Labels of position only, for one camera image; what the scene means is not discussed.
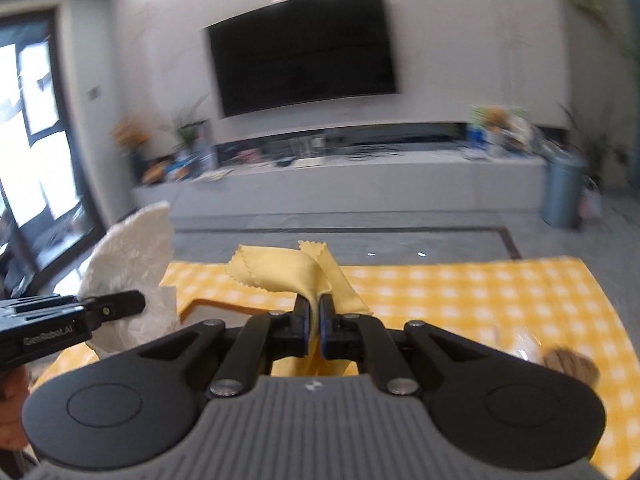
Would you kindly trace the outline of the person's left hand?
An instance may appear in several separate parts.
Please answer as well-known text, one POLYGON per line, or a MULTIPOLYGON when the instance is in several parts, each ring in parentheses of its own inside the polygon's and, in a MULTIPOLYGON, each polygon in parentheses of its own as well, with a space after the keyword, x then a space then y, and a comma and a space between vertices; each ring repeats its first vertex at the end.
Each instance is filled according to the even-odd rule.
POLYGON ((18 451, 28 445, 22 425, 22 409, 29 396, 29 371, 20 366, 1 381, 0 444, 2 450, 18 451))

